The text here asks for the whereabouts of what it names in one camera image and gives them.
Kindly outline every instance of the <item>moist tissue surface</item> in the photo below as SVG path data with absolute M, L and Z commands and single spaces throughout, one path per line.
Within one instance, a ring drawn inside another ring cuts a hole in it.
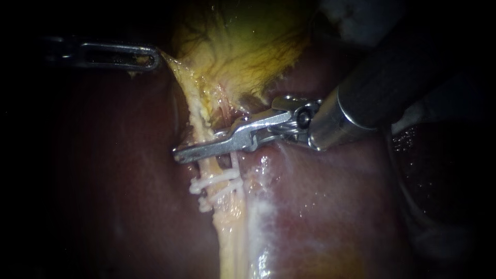
M 163 56 L 190 113 L 184 144 L 211 141 L 234 116 L 253 113 L 253 103 L 269 104 L 269 84 L 284 84 L 284 71 L 309 44 L 313 10 L 299 1 L 181 9 L 174 52 Z M 232 152 L 222 164 L 197 162 L 190 192 L 199 195 L 201 212 L 214 212 L 221 278 L 377 277 L 381 264 L 399 261 L 395 220 L 386 213 L 386 165 L 373 165 L 385 161 L 376 144 L 325 153 L 273 144 Z M 396 277 L 393 270 L 386 277 Z

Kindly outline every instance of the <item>dark background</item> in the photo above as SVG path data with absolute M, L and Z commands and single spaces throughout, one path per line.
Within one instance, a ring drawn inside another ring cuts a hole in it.
M 60 115 L 72 96 L 71 85 L 85 70 L 47 69 L 37 63 L 39 35 L 91 36 L 152 43 L 167 49 L 177 2 L 31 4 L 4 7 L 3 45 L 6 74 L 2 106 L 2 224 L 4 278 L 85 278 L 84 263 L 72 248 L 73 239 L 57 196 L 54 140 L 64 119 Z M 493 71 L 490 40 L 494 24 L 488 4 L 415 1 L 410 9 L 456 38 L 460 63 L 475 63 L 480 84 Z M 481 131 L 481 144 L 488 131 Z M 468 191 L 490 191 L 489 180 Z M 491 222 L 491 211 L 483 212 Z

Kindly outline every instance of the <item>white suture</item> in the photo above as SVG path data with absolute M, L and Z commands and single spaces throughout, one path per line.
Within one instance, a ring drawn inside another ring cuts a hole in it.
M 226 187 L 222 188 L 211 197 L 200 197 L 198 199 L 200 212 L 212 210 L 212 204 L 214 202 L 232 191 L 236 191 L 236 195 L 239 198 L 244 198 L 243 180 L 241 179 L 239 171 L 238 156 L 236 152 L 231 152 L 229 155 L 231 157 L 231 168 L 224 169 L 222 174 L 203 179 L 191 179 L 190 193 L 192 194 L 200 194 L 204 188 L 210 185 L 224 181 L 228 182 Z

